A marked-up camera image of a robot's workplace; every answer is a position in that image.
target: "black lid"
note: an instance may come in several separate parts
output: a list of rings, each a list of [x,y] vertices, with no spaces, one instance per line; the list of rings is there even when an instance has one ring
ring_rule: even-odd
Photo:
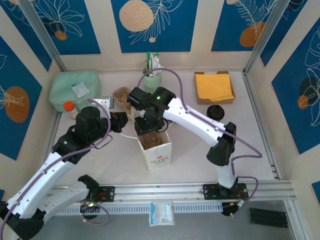
[[[211,105],[206,110],[206,116],[212,120],[220,122],[225,116],[225,111],[220,105]]]

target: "paper bag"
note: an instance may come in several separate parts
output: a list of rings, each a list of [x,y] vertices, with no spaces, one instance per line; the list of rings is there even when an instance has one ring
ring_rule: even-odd
[[[131,109],[133,119],[140,116],[140,112]],[[150,169],[159,168],[171,164],[172,143],[167,132],[158,133],[160,136],[160,145],[148,148],[143,142],[143,136],[137,136],[145,162]]]

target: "label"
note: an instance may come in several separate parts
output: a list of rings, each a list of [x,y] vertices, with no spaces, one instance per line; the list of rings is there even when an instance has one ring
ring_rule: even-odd
[[[83,96],[90,93],[89,89],[83,82],[79,83],[78,85],[72,86],[72,90],[75,92],[78,98],[82,98]]]

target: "bottle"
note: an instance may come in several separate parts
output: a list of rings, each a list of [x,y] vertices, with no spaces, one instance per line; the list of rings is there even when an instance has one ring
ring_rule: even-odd
[[[73,120],[76,120],[76,116],[77,114],[79,113],[78,110],[76,109],[75,107],[75,104],[72,102],[72,101],[66,101],[64,104],[63,104],[63,108],[64,110],[66,110],[70,117],[73,119]]]

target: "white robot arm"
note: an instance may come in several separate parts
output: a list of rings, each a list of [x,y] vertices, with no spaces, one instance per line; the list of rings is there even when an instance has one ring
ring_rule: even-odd
[[[0,201],[0,217],[6,220],[3,224],[6,222],[22,240],[33,238],[52,216],[67,206],[84,199],[96,199],[101,191],[105,191],[106,188],[99,187],[94,179],[84,175],[69,188],[46,197],[57,181],[90,152],[92,144],[106,138],[110,130],[120,133],[128,122],[125,112],[109,112],[109,100],[94,100],[104,108],[103,117],[96,107],[83,108],[76,117],[75,125],[58,139],[48,158],[27,184],[7,202]]]
[[[235,140],[218,131],[222,129],[235,135],[236,126],[233,123],[224,125],[189,106],[186,106],[186,111],[181,99],[164,87],[158,87],[153,94],[135,87],[127,101],[139,111],[145,111],[144,117],[135,119],[138,135],[160,130],[164,126],[163,118],[182,125],[200,136],[211,147],[206,157],[217,169],[218,183],[226,189],[234,186],[236,177],[233,175],[230,159],[235,150]],[[216,128],[201,119],[213,123]]]

